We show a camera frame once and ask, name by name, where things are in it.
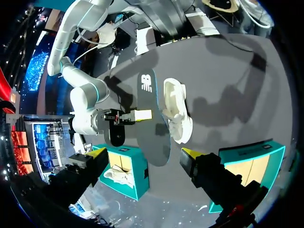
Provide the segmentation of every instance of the teal box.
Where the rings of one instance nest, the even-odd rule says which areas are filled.
[[[219,150],[218,155],[220,156],[221,163],[224,166],[247,162],[269,155],[261,186],[265,186],[270,190],[276,180],[277,174],[279,173],[284,152],[285,146],[276,143],[275,141],[268,140],[245,146],[225,148]],[[223,208],[220,205],[215,205],[211,201],[209,213],[218,213],[222,210]]]
[[[107,148],[108,153],[114,153],[119,156],[129,157],[131,159],[132,172],[134,176],[134,187],[131,188],[125,184],[114,183],[111,179],[105,178],[104,173],[109,170],[109,168],[111,168],[110,164],[107,165],[99,177],[99,181],[114,189],[115,191],[138,201],[150,187],[148,162],[145,159],[141,149],[129,146],[111,147],[107,144],[101,144],[93,146],[93,150],[97,150],[103,147]]]

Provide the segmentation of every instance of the new balance logo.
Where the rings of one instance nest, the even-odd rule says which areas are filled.
[[[150,75],[142,75],[142,89],[152,93],[151,77]]]

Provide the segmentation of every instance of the blue led screen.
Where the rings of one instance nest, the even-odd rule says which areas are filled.
[[[33,57],[28,65],[21,89],[20,114],[69,115],[72,105],[69,99],[73,89],[60,75],[50,77],[47,73],[49,55],[55,36],[45,35],[36,46]],[[66,52],[71,61],[79,56],[84,48],[72,43]]]
[[[34,124],[34,143],[42,171],[52,171],[54,167],[52,159],[57,158],[57,154],[49,138],[47,124]]]

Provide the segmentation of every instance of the black insole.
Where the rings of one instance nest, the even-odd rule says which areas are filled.
[[[170,156],[170,133],[158,107],[156,76],[152,69],[137,77],[137,110],[151,110],[152,119],[137,122],[137,142],[148,162],[164,166]]]
[[[210,4],[215,7],[225,9],[225,10],[228,10],[231,8],[230,0],[210,0]]]

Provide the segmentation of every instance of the white robotic arm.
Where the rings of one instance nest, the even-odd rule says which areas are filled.
[[[63,78],[74,89],[70,99],[75,112],[73,128],[80,134],[99,134],[99,112],[95,104],[108,97],[104,81],[92,78],[76,68],[68,57],[64,57],[77,28],[97,30],[108,14],[111,0],[76,0],[66,11],[58,30],[47,71],[50,76],[62,73]]]

